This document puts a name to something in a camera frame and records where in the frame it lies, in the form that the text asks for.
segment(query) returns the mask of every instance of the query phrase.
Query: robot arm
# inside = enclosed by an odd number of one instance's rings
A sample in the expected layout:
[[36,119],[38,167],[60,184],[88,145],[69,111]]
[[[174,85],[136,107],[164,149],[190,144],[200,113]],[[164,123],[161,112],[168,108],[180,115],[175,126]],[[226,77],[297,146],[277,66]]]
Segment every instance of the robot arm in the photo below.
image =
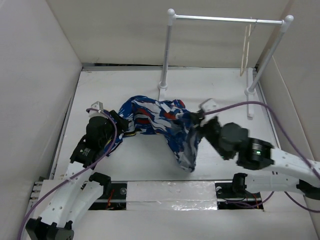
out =
[[[101,102],[96,102],[89,111],[86,134],[74,149],[63,180],[68,181],[58,188],[38,219],[29,219],[25,228],[31,240],[72,240],[72,228],[79,222],[89,207],[102,195],[111,192],[111,178],[95,172],[94,168],[85,169],[103,156],[105,146],[114,137],[114,126],[98,114],[103,111]],[[109,112],[114,119],[118,135],[128,128],[129,122],[115,111]]]
[[[279,173],[270,176],[237,173],[232,181],[235,193],[294,192],[320,200],[320,180],[299,157],[274,148],[269,142],[249,137],[248,129],[233,122],[221,126],[217,116],[198,130],[224,160],[233,159],[237,154],[238,166]],[[313,168],[320,169],[320,163],[308,162]]]

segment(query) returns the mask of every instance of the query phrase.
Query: horizontal bar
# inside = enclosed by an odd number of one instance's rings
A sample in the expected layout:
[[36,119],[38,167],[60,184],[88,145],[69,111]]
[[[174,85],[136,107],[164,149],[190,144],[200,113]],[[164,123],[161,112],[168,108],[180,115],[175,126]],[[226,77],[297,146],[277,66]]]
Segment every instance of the horizontal bar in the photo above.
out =
[[270,26],[281,26],[283,24],[282,20],[261,20],[261,19],[246,19],[246,18],[231,18],[231,17],[212,17],[212,16],[175,15],[175,19],[224,22],[224,23],[240,23],[240,24],[257,24],[257,25],[270,25]]
[[[243,202],[243,203],[246,203],[246,202],[255,202],[255,201],[262,201],[262,198],[261,197],[257,197],[256,199],[255,198],[253,198],[253,197],[248,197],[248,200],[247,200],[247,198],[245,199],[245,200],[243,200],[243,197],[242,198],[240,198],[240,197],[238,197],[238,198],[228,198],[227,199],[227,201],[240,201],[240,202]],[[223,199],[223,198],[217,198],[217,200],[216,200],[218,203],[223,203],[223,202],[225,202],[226,201],[226,199]]]

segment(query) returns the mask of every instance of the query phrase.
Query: white pole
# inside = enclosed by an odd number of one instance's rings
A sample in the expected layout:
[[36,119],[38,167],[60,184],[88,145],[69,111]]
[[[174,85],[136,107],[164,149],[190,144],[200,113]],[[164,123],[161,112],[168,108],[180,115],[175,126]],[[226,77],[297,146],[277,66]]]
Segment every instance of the white pole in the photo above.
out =
[[162,72],[161,72],[161,81],[159,82],[158,88],[161,89],[167,89],[167,71],[168,71],[168,58],[169,58],[169,46],[170,46],[170,40],[171,40],[171,30],[172,30],[172,24],[173,21],[175,20],[175,10],[169,9],[168,10],[168,25],[166,27],[166,40],[165,40],[165,48],[164,48],[164,57],[163,57],[163,67],[162,67]]
[[192,21],[208,21],[208,22],[223,22],[223,23],[239,23],[239,24],[255,24],[282,26],[282,20],[263,20],[263,19],[247,19],[247,18],[232,18],[232,17],[214,17],[214,16],[188,16],[175,15],[177,20],[192,20]]
[[274,52],[277,49],[278,44],[280,43],[282,37],[284,36],[286,31],[288,30],[288,28],[289,28],[290,24],[293,22],[293,20],[294,20],[294,17],[292,15],[288,15],[288,16],[285,17],[285,19],[283,21],[283,24],[282,24],[282,26],[280,28],[280,31],[279,31],[275,41],[273,42],[273,44],[272,44],[272,46],[270,48],[270,51],[268,52],[268,54],[264,58],[263,62],[261,63],[261,65],[259,67],[259,71],[256,74],[252,85],[245,90],[246,94],[254,94],[255,93],[256,85],[258,84],[259,79],[260,79],[263,71],[266,69],[266,67],[267,67],[268,63],[270,62]]

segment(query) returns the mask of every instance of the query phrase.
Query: ball finial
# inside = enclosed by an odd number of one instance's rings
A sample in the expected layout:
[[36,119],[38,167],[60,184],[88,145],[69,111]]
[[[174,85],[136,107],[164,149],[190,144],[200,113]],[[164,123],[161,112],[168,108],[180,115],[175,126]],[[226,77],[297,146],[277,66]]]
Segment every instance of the ball finial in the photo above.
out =
[[284,21],[285,21],[286,23],[291,23],[291,22],[293,22],[293,20],[294,20],[294,16],[292,16],[292,15],[288,15],[288,16],[286,16],[286,17],[284,18]]
[[173,10],[172,8],[170,8],[169,10],[168,10],[168,15],[171,15],[171,16],[173,16],[173,15],[175,15],[176,13],[175,13],[175,10]]

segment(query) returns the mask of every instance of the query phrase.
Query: cloth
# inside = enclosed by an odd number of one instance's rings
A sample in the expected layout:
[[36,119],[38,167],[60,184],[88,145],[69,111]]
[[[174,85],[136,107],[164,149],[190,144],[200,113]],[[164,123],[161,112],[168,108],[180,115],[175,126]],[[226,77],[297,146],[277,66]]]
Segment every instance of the cloth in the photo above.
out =
[[117,137],[112,152],[122,143],[123,138],[138,133],[161,134],[173,151],[179,166],[188,172],[195,170],[201,137],[194,128],[191,112],[181,100],[157,101],[137,95],[128,99],[118,114],[129,120],[129,127],[123,135]]

